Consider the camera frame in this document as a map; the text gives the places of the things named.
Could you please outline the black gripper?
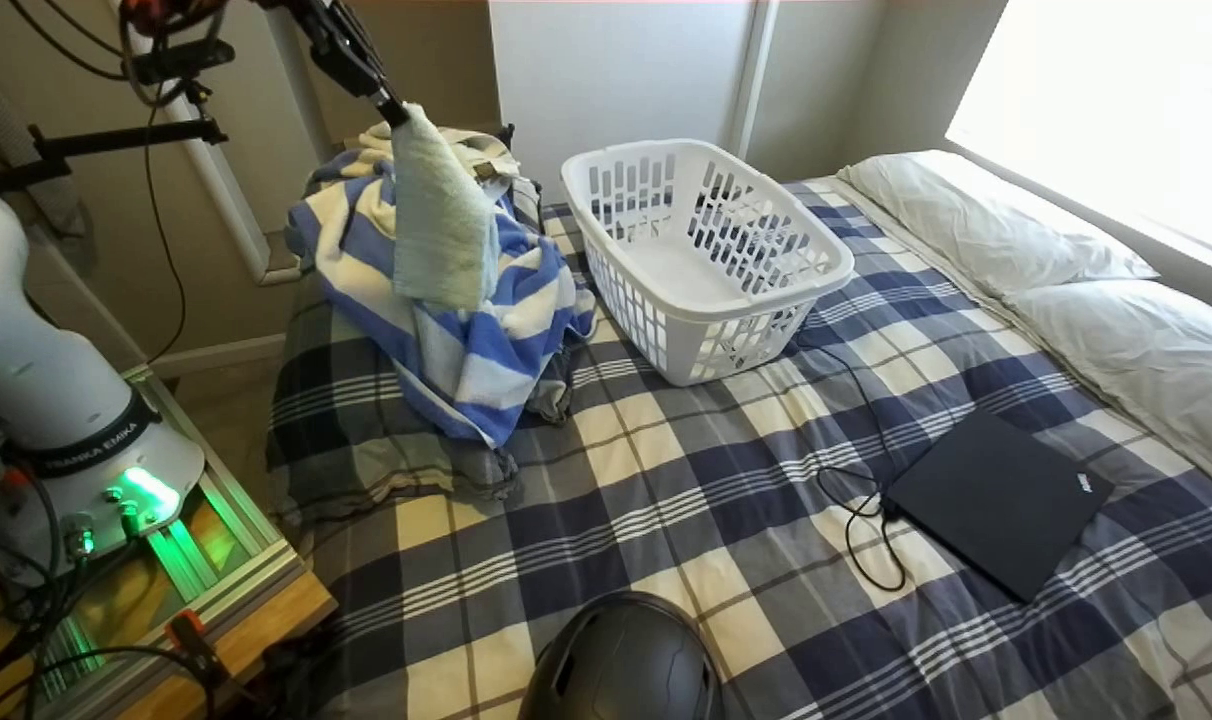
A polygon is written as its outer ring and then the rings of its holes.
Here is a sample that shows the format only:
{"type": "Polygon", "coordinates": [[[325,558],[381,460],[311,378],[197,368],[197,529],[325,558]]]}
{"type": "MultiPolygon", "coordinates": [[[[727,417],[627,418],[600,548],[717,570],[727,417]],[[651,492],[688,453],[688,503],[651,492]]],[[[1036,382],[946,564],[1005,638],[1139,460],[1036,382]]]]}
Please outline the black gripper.
{"type": "Polygon", "coordinates": [[[413,114],[403,100],[385,88],[368,34],[343,0],[283,0],[295,28],[308,34],[311,65],[352,95],[371,95],[371,109],[387,127],[403,127],[413,114]]]}

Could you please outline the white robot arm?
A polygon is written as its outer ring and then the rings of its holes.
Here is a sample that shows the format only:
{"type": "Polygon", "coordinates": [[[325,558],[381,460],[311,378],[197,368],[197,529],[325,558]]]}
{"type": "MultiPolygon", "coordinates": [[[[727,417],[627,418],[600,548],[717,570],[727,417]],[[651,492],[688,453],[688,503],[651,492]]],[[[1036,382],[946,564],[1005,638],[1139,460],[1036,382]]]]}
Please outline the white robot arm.
{"type": "Polygon", "coordinates": [[[0,183],[0,432],[24,473],[0,483],[0,557],[47,584],[171,522],[202,446],[162,418],[81,331],[24,297],[27,237],[0,183]]]}

